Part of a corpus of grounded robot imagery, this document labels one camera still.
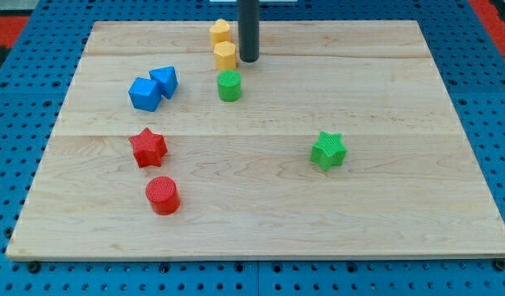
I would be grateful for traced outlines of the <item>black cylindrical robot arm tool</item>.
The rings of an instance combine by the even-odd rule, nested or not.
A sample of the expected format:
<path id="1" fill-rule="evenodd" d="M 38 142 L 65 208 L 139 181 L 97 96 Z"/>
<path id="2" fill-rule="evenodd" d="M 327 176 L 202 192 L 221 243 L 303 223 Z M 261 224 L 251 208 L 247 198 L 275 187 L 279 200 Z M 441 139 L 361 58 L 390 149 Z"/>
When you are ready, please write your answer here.
<path id="1" fill-rule="evenodd" d="M 259 59 L 259 1 L 238 0 L 239 55 L 243 62 Z"/>

